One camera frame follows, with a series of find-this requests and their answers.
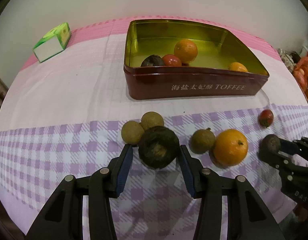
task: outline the table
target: table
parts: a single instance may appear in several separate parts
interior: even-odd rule
[[[221,26],[240,38],[264,64],[270,78],[252,97],[177,98],[137,101],[129,97],[124,72],[124,46],[129,22],[142,18],[176,18]],[[274,112],[269,129],[257,124],[265,108]],[[121,152],[120,130],[127,120],[147,111],[164,117],[181,144],[197,129],[217,135],[236,128],[249,142],[249,152],[237,166],[220,169],[208,154],[195,155],[219,175],[246,176],[277,222],[295,202],[280,192],[278,171],[257,158],[265,135],[308,137],[308,105],[277,52],[264,40],[200,19],[140,16],[95,23],[73,30],[66,50],[43,63],[31,56],[11,85],[0,111],[0,199],[11,219],[27,233],[39,210],[67,175],[91,175]],[[294,162],[308,163],[299,156]],[[87,203],[83,228],[88,239]],[[200,200],[187,194],[176,162],[153,171],[142,166],[137,149],[118,199],[111,200],[119,239],[191,239]],[[226,198],[222,236],[226,236]]]

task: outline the orange mesh bag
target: orange mesh bag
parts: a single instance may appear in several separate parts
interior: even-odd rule
[[[302,57],[300,61],[296,64],[293,71],[293,76],[295,76],[295,72],[302,69],[304,71],[304,78],[306,82],[306,86],[308,85],[308,57]]]

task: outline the chinese characters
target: chinese characters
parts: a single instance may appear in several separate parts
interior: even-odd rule
[[[204,89],[220,89],[220,90],[244,90],[243,85],[172,85],[172,90],[204,90]]]

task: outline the cherry tomato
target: cherry tomato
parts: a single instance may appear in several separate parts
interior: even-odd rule
[[[182,62],[181,60],[172,54],[167,54],[164,57],[162,57],[162,60],[164,61],[164,64],[166,66],[171,66],[171,67],[181,67]]]
[[[259,124],[263,127],[269,127],[274,119],[273,112],[269,109],[266,109],[261,112],[259,115]]]

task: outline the green and white box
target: green and white box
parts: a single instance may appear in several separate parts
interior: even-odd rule
[[[68,23],[62,23],[46,33],[33,48],[38,61],[44,62],[47,59],[62,52],[71,37]]]

